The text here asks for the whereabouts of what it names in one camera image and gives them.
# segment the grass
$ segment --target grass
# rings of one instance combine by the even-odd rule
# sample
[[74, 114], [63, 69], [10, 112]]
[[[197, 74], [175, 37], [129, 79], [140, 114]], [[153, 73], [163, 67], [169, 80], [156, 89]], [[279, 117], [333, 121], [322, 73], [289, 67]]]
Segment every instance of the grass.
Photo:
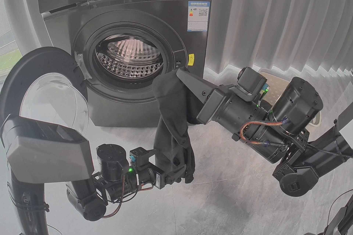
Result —
[[21, 57], [18, 49], [0, 56], [0, 75], [8, 73]]

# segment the yellow warning sticker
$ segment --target yellow warning sticker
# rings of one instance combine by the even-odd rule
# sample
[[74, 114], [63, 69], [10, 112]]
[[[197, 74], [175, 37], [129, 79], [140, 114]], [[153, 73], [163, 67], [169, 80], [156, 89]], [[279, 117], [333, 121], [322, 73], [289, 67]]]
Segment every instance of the yellow warning sticker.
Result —
[[188, 65], [194, 65], [195, 54], [189, 54], [189, 63]]

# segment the energy label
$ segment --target energy label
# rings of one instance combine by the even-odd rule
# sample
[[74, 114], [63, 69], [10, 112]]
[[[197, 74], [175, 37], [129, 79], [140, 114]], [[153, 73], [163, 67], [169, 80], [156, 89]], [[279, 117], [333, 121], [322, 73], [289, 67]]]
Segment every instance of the energy label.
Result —
[[210, 1], [189, 1], [188, 31], [207, 31]]

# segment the metal bracket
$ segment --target metal bracket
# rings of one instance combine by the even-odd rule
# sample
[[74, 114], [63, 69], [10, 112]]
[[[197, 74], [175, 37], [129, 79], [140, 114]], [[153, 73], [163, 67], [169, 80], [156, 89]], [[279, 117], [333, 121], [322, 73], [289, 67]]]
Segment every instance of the metal bracket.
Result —
[[89, 74], [89, 72], [85, 66], [85, 63], [83, 62], [83, 54], [79, 54], [79, 53], [75, 52], [75, 60], [77, 62], [77, 65], [80, 67], [84, 78], [85, 79], [92, 79], [91, 75]]

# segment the qr code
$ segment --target qr code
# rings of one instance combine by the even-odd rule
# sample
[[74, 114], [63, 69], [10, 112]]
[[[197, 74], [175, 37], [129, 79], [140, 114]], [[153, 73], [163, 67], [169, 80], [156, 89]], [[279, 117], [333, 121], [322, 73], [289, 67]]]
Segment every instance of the qr code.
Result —
[[207, 17], [208, 9], [199, 9], [199, 17]]

